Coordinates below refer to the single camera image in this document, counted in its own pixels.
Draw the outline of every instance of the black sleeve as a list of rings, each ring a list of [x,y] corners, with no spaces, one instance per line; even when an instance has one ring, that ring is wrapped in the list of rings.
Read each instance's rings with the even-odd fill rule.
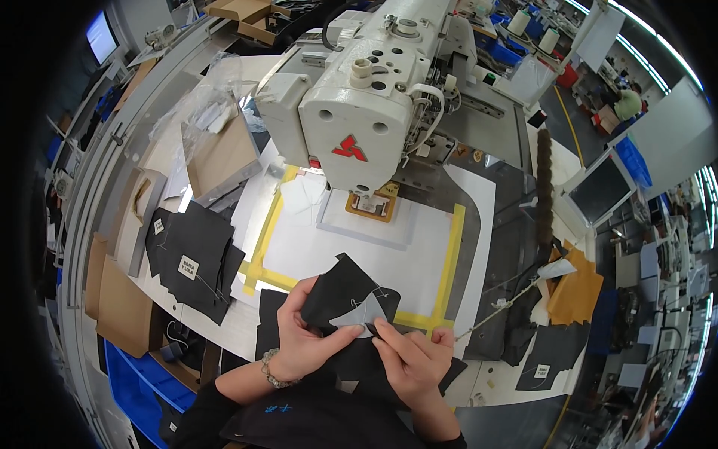
[[[426,444],[426,449],[466,449],[466,440],[464,440],[464,434],[460,433],[459,437],[456,440],[450,440],[450,441],[440,441],[438,443],[429,443],[424,442]]]
[[[214,381],[204,385],[194,404],[182,415],[171,449],[222,448],[227,440],[219,436],[220,430],[240,407],[224,397]]]

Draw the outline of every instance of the floor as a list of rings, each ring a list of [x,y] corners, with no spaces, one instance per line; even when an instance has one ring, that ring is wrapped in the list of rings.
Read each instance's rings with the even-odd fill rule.
[[[608,137],[599,134],[581,111],[571,91],[550,88],[540,100],[551,136],[589,166],[602,153]],[[597,271],[604,288],[613,288],[611,233],[597,237]],[[459,407],[456,416],[469,448],[568,448],[582,434],[582,418],[591,408],[589,392],[600,378],[604,356],[586,356],[574,394],[499,407]]]

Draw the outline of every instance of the white label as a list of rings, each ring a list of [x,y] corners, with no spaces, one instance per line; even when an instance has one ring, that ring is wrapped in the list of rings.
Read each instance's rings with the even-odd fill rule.
[[[157,221],[154,222],[154,235],[157,235],[164,231],[164,226],[162,225],[162,219],[158,218]]]
[[[200,265],[197,262],[193,261],[187,256],[182,256],[182,259],[179,261],[179,267],[177,268],[177,271],[189,277],[191,280],[195,280],[195,277],[197,276],[197,270],[199,269]]]
[[[536,373],[534,373],[533,377],[537,379],[545,379],[549,375],[549,368],[551,368],[551,365],[538,365],[536,367]]]

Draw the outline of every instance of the thread spool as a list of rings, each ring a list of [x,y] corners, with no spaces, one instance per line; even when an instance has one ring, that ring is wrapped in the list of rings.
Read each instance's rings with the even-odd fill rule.
[[[528,15],[528,12],[517,12],[511,20],[511,23],[508,24],[508,31],[514,33],[517,36],[523,35],[523,32],[526,31],[526,27],[528,26],[529,20],[531,20],[531,16]]]
[[[554,51],[554,48],[556,47],[556,43],[559,41],[559,33],[553,29],[549,28],[546,30],[546,34],[544,34],[544,38],[541,39],[541,43],[538,44],[538,48],[543,50],[544,53],[550,55],[551,52]]]

